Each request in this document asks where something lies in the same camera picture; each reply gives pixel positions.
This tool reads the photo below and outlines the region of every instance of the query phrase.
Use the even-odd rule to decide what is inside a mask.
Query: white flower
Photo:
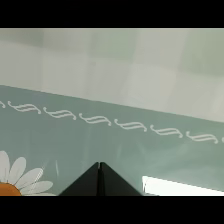
[[[23,175],[25,168],[26,159],[20,157],[10,170],[7,153],[0,151],[0,196],[54,196],[43,193],[53,186],[52,182],[37,182],[43,175],[43,169],[36,168]]]

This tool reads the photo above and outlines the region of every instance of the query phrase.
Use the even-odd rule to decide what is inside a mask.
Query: dark pyramid shape
[[[142,196],[106,163],[95,163],[60,196]]]

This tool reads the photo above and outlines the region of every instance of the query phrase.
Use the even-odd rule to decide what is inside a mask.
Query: swirl motif
[[[11,102],[8,101],[8,105],[12,108],[14,108],[15,110],[19,111],[19,112],[26,112],[26,111],[31,111],[31,110],[37,110],[38,114],[41,114],[41,111],[34,106],[33,104],[24,104],[24,105],[19,105],[19,106],[12,106]]]
[[[76,116],[71,111],[68,111],[68,110],[59,110],[59,111],[55,111],[55,112],[48,112],[46,107],[44,107],[43,110],[45,113],[49,114],[51,117],[54,117],[54,118],[62,118],[62,117],[72,116],[73,120],[76,120]]]
[[[176,128],[165,128],[165,129],[159,129],[155,130],[154,125],[150,125],[150,129],[154,132],[156,132],[158,135],[179,135],[179,138],[183,138],[183,134]]]
[[[2,105],[2,108],[5,108],[5,104],[0,101],[0,104]]]
[[[144,132],[147,132],[147,128],[140,122],[130,122],[130,123],[125,123],[125,124],[119,124],[118,119],[114,119],[114,123],[125,130],[143,128]]]
[[[215,144],[218,144],[219,142],[218,139],[214,135],[211,135],[211,134],[190,136],[190,132],[187,131],[186,136],[195,142],[202,142],[202,141],[208,141],[208,140],[214,140]]]
[[[89,124],[96,124],[101,122],[108,122],[108,126],[111,126],[111,122],[104,116],[96,116],[96,117],[90,117],[90,118],[84,118],[82,116],[82,113],[79,114],[79,117],[86,121]]]

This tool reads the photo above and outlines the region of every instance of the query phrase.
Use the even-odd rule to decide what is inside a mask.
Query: flower petal
[[[55,194],[51,194],[51,193],[40,193],[40,194],[27,194],[24,196],[56,196]]]
[[[5,151],[0,151],[0,182],[6,183],[9,176],[9,157]]]
[[[18,189],[21,189],[29,186],[30,184],[33,184],[41,178],[43,172],[44,171],[41,168],[30,170],[19,179],[15,186]]]
[[[20,190],[22,195],[26,194],[37,194],[49,190],[53,186],[50,181],[40,181],[38,183],[31,184]]]
[[[23,175],[26,169],[26,159],[24,157],[18,158],[12,165],[9,173],[8,182],[14,185]]]

